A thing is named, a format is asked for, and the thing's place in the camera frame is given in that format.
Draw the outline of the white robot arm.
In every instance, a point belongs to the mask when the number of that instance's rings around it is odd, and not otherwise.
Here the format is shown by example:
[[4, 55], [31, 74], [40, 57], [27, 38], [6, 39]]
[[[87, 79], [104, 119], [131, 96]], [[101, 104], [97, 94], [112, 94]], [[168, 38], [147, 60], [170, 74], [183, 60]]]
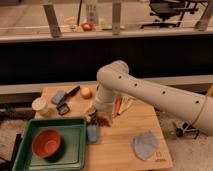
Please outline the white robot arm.
[[98, 88], [93, 106], [98, 111], [111, 112], [116, 94], [122, 92], [173, 114], [213, 136], [212, 97], [137, 79], [129, 74], [129, 67], [122, 60], [101, 67], [96, 78]]

